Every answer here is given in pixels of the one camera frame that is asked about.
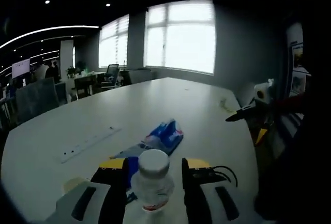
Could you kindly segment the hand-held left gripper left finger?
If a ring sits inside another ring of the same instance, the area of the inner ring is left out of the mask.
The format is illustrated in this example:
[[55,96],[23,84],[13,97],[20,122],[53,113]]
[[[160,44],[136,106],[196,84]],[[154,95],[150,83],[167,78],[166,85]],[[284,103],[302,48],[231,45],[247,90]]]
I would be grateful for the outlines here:
[[127,203],[128,159],[100,167],[90,181],[70,180],[45,223],[122,223]]

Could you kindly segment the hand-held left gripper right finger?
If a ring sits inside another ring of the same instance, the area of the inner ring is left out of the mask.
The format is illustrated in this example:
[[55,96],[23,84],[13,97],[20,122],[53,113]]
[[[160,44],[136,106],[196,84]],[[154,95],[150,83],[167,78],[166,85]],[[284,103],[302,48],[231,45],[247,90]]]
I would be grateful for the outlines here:
[[189,223],[255,223],[252,201],[238,190],[229,167],[183,158],[182,182]]

